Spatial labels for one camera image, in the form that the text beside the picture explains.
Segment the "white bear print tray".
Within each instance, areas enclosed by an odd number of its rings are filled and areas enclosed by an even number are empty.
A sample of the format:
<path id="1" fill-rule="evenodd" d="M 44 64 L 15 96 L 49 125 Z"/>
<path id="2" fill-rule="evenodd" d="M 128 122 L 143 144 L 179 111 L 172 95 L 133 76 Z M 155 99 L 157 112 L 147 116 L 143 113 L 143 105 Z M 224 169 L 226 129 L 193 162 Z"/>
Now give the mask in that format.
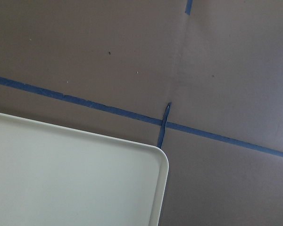
<path id="1" fill-rule="evenodd" d="M 0 226 L 156 226 L 168 170 L 155 146 L 0 113 Z"/>

